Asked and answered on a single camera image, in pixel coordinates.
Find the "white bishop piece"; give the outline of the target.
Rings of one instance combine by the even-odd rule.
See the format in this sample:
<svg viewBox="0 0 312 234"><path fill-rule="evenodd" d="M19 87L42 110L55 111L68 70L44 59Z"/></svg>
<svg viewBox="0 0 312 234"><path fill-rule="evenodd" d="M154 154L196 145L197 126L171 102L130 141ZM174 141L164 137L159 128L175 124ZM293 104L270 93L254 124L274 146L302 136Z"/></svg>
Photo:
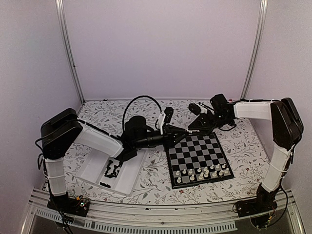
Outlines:
<svg viewBox="0 0 312 234"><path fill-rule="evenodd" d="M199 180L202 180L202 179L203 179L203 175L204 175L204 173L201 172L200 175L199 175L199 177L198 177L198 179L199 179Z"/></svg>

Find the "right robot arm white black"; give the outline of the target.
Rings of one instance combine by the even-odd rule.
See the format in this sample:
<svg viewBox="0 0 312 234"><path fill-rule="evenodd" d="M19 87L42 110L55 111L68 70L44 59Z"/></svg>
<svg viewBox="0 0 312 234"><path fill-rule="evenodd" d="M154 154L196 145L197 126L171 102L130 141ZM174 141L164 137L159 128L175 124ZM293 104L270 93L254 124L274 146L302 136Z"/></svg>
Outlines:
<svg viewBox="0 0 312 234"><path fill-rule="evenodd" d="M279 189L304 131L299 112L290 97L229 101L223 94L217 94L210 99L210 106L201 102L191 103L188 109L197 116L188 129L197 134L210 134L224 125L233 126L239 119L270 122L273 154L260 190L272 194Z"/></svg>

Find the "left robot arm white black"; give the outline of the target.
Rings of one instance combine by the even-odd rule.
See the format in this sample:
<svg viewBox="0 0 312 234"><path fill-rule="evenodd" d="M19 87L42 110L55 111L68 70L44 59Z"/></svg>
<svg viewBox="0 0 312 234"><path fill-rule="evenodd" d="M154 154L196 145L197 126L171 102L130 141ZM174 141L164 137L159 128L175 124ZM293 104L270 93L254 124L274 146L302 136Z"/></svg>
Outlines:
<svg viewBox="0 0 312 234"><path fill-rule="evenodd" d="M43 123L41 137L35 142L41 149L45 177L53 203L63 212L73 204L69 198L64 157L73 146L86 147L89 155L78 178L112 193L130 195L137 182L146 150L159 145L173 147L189 133L170 124L172 109L160 112L156 128L143 116L124 120L120 136L78 118L69 108Z"/></svg>

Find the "pile of black chess pieces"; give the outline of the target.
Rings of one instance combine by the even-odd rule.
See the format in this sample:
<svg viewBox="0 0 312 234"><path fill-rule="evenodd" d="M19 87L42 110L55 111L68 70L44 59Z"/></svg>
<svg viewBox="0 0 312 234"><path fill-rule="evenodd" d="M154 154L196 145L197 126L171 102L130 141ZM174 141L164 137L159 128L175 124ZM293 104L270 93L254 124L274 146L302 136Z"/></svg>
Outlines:
<svg viewBox="0 0 312 234"><path fill-rule="evenodd" d="M100 179L99 184L106 188L112 188L118 177L122 165L123 162L121 161L109 159L104 166L104 173L102 178Z"/></svg>

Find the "black grey chessboard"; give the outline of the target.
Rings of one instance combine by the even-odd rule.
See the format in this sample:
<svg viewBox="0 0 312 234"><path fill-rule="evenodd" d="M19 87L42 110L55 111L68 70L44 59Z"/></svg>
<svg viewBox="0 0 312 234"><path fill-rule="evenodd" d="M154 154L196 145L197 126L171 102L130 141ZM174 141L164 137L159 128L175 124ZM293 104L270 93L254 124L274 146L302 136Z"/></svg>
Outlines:
<svg viewBox="0 0 312 234"><path fill-rule="evenodd" d="M188 136L173 148L166 149L165 152L173 189L187 188L203 183L214 183L234 178L232 169L216 133L211 133L208 136ZM220 164L220 168L216 169L214 167L211 170L210 166L212 164L214 166ZM227 175L223 173L222 176L219 176L219 171L222 170L224 172L226 169L221 168L222 164L226 164L229 173ZM208 171L210 172L208 178L203 177L202 180L198 179L201 173L197 172L197 168L199 167L201 167L201 172L203 173L205 173L203 168L208 167ZM187 170L185 175L182 174L184 169ZM192 175L195 176L193 181L190 181L191 175L188 173L190 169L193 170ZM180 171L180 176L176 176L176 171ZM217 171L217 177L212 177L214 171ZM182 180L181 183L177 183L179 177Z"/></svg>

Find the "floral patterned table mat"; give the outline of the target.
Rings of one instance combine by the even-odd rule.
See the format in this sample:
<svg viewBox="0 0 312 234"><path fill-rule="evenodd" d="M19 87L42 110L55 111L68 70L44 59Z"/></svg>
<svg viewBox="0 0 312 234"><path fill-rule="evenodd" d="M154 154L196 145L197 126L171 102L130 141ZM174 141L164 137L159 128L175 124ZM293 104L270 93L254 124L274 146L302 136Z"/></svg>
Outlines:
<svg viewBox="0 0 312 234"><path fill-rule="evenodd" d="M159 110L174 109L171 123L186 128L195 116L188 110L188 100L139 99L89 101L82 105L79 117L113 135L122 132L122 120L142 115L153 126ZM92 200L127 204L177 205L223 202L253 197L264 179L272 155L272 125L267 120L241 119L231 131L215 133L229 161L234 178L205 183L185 189L171 187L167 157L162 146L148 150L133 193L120 195L91 185L77 177L77 172L90 154L90 148L73 144L64 157L65 184L69 196L87 196Z"/></svg>

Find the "clear plastic piece tray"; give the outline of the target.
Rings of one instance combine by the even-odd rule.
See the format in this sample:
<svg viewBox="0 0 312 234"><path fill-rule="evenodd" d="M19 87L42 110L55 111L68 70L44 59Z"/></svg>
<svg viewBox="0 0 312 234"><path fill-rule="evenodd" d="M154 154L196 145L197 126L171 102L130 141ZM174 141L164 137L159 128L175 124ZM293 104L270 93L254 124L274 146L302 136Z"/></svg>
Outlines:
<svg viewBox="0 0 312 234"><path fill-rule="evenodd" d="M120 162L93 149L77 172L77 177L98 188L130 196L147 153L147 150L139 150L136 157Z"/></svg>

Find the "front aluminium rail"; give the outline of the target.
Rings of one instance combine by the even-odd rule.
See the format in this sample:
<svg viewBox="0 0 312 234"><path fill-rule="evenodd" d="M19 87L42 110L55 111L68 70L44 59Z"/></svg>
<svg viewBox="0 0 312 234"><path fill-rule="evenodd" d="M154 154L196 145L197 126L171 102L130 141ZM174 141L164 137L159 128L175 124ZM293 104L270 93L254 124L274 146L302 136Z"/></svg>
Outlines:
<svg viewBox="0 0 312 234"><path fill-rule="evenodd" d="M23 234L305 234L291 191L279 192L277 209L240 217L235 201L192 205L135 205L91 201L87 216L48 208L49 194L34 189Z"/></svg>

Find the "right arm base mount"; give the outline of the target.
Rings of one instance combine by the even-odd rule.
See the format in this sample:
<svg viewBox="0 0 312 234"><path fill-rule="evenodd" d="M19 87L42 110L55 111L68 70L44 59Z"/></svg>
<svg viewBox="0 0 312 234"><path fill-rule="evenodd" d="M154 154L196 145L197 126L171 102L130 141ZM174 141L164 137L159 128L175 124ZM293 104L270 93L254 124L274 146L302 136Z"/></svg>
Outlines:
<svg viewBox="0 0 312 234"><path fill-rule="evenodd" d="M236 202L233 211L238 214L238 217L248 216L255 228L264 229L273 220L276 208L275 198L262 200L262 196L257 196L256 198Z"/></svg>

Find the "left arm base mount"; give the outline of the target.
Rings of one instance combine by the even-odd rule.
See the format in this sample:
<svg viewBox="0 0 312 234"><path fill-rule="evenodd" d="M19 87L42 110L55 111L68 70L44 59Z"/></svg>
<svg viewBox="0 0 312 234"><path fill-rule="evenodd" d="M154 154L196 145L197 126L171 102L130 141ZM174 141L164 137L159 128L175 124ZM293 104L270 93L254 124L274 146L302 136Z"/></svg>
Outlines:
<svg viewBox="0 0 312 234"><path fill-rule="evenodd" d="M89 211L90 199L80 195L69 197L68 194L50 196L47 207L62 213L86 217Z"/></svg>

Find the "right aluminium frame post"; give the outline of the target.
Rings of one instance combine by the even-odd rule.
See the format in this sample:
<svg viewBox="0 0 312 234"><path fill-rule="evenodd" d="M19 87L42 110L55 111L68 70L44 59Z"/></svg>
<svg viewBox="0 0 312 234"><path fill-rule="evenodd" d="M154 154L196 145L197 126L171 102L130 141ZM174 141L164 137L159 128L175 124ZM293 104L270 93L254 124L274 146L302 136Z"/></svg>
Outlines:
<svg viewBox="0 0 312 234"><path fill-rule="evenodd" d="M248 91L252 82L256 60L257 60L258 52L260 49L263 30L265 26L267 7L268 7L268 1L261 0L257 27L256 27L256 32L255 32L255 38L254 38L254 43L253 43L253 49L252 49L251 58L250 58L250 62L249 62L247 73L246 73L246 78L245 78L242 92L240 95L240 99L245 99L247 97L247 94L248 94Z"/></svg>

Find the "aluminium frame post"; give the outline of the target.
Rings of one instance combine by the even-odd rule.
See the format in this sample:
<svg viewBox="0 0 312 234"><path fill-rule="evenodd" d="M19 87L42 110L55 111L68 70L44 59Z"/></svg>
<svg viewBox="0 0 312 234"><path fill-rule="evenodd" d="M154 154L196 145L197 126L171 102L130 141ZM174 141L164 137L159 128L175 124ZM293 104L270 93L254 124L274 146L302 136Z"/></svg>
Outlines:
<svg viewBox="0 0 312 234"><path fill-rule="evenodd" d="M69 69L71 72L74 87L76 89L80 103L84 104L85 98L84 98L84 94L82 91L81 83L80 83L79 78L78 78L76 64L74 61L74 56L73 56L72 48L71 48L71 44L70 44L70 38L69 38L69 33L68 33L68 28L67 28L67 23L66 23L66 17L65 17L65 11L64 11L64 2L62 0L55 0L55 4L56 4L56 10L57 10L57 16L58 16L60 31L61 31L63 44L64 44L64 48L65 48L65 53L67 56Z"/></svg>
<svg viewBox="0 0 312 234"><path fill-rule="evenodd" d="M258 52L260 49L263 30L265 26L267 7L268 7L268 1L261 0L257 27L256 27L256 32L255 32L255 38L254 38L254 43L253 43L253 49L252 49L251 58L250 58L250 62L249 62L247 73L246 73L246 78L245 78L242 92L240 95L240 99L245 99L247 97L247 94L248 94L248 91L252 82L256 60L257 60Z"/></svg>

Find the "left aluminium frame post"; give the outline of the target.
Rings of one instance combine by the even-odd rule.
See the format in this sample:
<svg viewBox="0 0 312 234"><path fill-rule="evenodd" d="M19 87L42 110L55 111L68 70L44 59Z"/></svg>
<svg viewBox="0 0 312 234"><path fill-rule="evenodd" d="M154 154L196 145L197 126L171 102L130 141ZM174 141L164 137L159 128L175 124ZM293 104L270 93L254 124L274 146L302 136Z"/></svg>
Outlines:
<svg viewBox="0 0 312 234"><path fill-rule="evenodd" d="M69 38L69 33L68 33L68 28L67 28L67 23L66 23L66 17L65 17L65 11L64 11L64 2L62 0L55 0L55 4L56 4L56 10L57 10L57 16L58 16L60 31L61 31L63 44L64 44L64 48L65 48L65 53L67 56L69 69L71 72L74 87L76 89L80 103L84 104L85 98L84 98L84 94L82 91L81 83L80 83L79 78L78 78L76 64L74 61L74 56L73 56L72 48L71 48L71 44L70 44L70 38Z"/></svg>

